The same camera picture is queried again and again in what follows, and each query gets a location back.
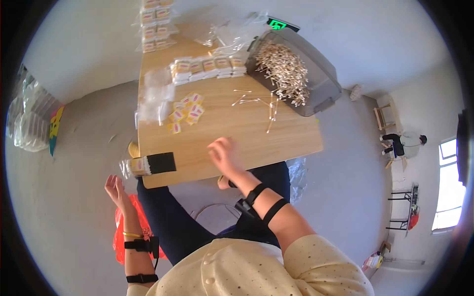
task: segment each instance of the green exit sign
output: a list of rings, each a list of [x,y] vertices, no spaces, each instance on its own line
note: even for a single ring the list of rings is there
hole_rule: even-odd
[[[295,26],[295,25],[292,25],[288,22],[285,22],[281,19],[277,19],[277,18],[274,18],[274,17],[268,17],[268,21],[267,21],[267,24],[271,25],[273,27],[273,29],[275,30],[280,30],[280,29],[283,29],[283,28],[290,28],[291,30],[295,31],[295,32],[298,32],[300,30],[300,27],[298,26]]]

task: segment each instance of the red plastic bag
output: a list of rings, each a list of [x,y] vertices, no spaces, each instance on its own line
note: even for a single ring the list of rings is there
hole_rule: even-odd
[[[133,206],[137,209],[138,219],[140,221],[140,226],[142,227],[143,236],[145,240],[149,240],[150,236],[153,236],[151,232],[150,225],[145,217],[145,213],[143,212],[142,205],[138,201],[138,196],[136,194],[130,194],[128,196],[132,201]],[[115,211],[115,225],[117,226],[117,231],[114,235],[114,243],[112,244],[117,261],[120,264],[125,264],[125,246],[123,240],[123,215],[122,211],[119,208]],[[166,255],[163,253],[163,250],[160,247],[160,258],[168,259]]]

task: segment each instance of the woman's right hand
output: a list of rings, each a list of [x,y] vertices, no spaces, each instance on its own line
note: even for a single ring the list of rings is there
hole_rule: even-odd
[[[207,147],[210,159],[227,178],[245,172],[242,162],[237,159],[237,144],[232,138],[221,137]]]

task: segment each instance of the gray floor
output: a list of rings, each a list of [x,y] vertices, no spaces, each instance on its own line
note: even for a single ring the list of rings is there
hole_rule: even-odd
[[[118,162],[128,157],[127,144],[137,138],[136,103],[137,83],[129,82],[67,105],[54,157],[6,141],[18,223],[59,295],[125,293],[123,266],[112,249],[115,206],[103,185],[109,174],[119,174]],[[306,157],[308,185],[296,204],[316,232],[359,265],[386,238],[390,216],[386,198],[391,178],[380,156],[373,107],[375,100],[351,102],[345,92],[335,106],[317,115],[324,151]],[[134,186],[126,182],[129,193],[136,192]],[[205,205],[233,204],[239,198],[235,189],[220,191],[216,178],[175,185],[171,192],[193,215]],[[221,206],[206,209],[198,218],[213,232],[235,220]],[[170,266],[161,261],[157,274]]]

